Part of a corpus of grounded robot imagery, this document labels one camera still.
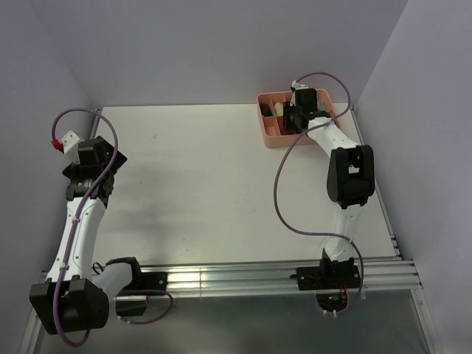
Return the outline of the maroon purple ribbed sock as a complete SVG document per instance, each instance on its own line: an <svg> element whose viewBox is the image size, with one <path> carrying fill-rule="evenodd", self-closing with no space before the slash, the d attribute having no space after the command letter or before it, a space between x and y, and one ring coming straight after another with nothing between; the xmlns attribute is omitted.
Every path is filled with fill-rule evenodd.
<svg viewBox="0 0 472 354"><path fill-rule="evenodd" d="M283 136L295 134L294 125L291 121L292 111L286 111L279 119L280 133Z"/></svg>

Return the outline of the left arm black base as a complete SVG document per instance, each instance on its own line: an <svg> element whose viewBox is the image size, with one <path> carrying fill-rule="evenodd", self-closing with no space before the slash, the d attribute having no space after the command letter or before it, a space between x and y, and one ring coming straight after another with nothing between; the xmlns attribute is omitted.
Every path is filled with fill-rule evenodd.
<svg viewBox="0 0 472 354"><path fill-rule="evenodd" d="M121 290L115 300L118 316L142 316L147 310L151 296L164 296L167 290L167 272L142 273L137 285L129 285Z"/></svg>

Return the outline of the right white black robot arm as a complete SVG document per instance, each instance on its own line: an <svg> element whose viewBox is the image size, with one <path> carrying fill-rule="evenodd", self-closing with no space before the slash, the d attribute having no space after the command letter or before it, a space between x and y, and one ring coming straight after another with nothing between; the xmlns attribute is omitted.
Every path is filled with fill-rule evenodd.
<svg viewBox="0 0 472 354"><path fill-rule="evenodd" d="M284 104L283 128L303 133L330 158L327 172L327 194L335 204L334 233L346 240L330 236L324 246L324 257L331 263L319 269L321 283L336 287L345 276L338 262L354 257L351 241L355 238L363 206L375 190L374 156L369 145L360 145L345 135L320 107L316 89L292 85L291 100Z"/></svg>

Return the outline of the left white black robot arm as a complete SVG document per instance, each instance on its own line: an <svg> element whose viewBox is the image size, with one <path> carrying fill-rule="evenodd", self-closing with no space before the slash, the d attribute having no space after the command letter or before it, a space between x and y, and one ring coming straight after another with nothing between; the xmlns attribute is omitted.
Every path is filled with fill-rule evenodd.
<svg viewBox="0 0 472 354"><path fill-rule="evenodd" d="M114 190L114 176L127 159L104 138L84 139L69 131L54 147L71 159L63 170L66 223L55 261L44 282L34 284L29 300L50 335L105 326L111 300L123 290L136 294L144 285L134 257L109 260L92 274L99 226Z"/></svg>

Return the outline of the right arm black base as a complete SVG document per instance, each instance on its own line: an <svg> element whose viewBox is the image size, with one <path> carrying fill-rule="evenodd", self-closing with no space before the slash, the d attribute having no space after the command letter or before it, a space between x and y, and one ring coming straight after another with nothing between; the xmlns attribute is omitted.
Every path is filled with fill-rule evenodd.
<svg viewBox="0 0 472 354"><path fill-rule="evenodd" d="M347 290L358 288L361 281L357 266L341 275L330 275L321 266L299 267L290 278L297 281L300 291L317 291L318 305L329 312L344 310L349 302Z"/></svg>

